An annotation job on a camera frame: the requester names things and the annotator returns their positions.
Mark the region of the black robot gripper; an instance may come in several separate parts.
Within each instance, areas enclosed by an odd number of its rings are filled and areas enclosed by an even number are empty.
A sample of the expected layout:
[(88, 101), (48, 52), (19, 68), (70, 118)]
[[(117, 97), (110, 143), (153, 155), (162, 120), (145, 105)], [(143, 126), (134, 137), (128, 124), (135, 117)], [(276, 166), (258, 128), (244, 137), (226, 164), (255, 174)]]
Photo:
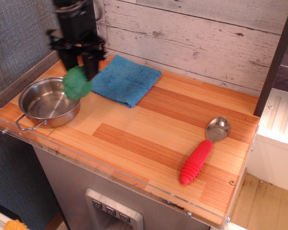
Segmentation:
[(82, 47), (75, 41), (74, 26), (77, 9), (55, 9), (60, 28), (47, 31), (50, 38), (50, 47), (56, 50), (62, 60), (66, 70), (78, 66), (78, 56), (82, 57), (86, 78), (91, 81), (98, 73), (99, 61), (105, 59), (105, 41), (98, 37), (99, 50), (96, 55), (82, 53)]

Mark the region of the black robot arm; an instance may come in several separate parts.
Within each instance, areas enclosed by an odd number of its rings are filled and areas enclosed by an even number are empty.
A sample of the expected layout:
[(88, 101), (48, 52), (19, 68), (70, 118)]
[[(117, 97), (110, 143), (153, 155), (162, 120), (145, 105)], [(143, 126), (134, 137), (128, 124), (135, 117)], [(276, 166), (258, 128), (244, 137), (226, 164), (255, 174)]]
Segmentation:
[(67, 70), (76, 67), (82, 57), (85, 76), (92, 80), (106, 54), (105, 41), (97, 34), (93, 1), (54, 0), (53, 7), (60, 28), (47, 31), (51, 49), (58, 52)]

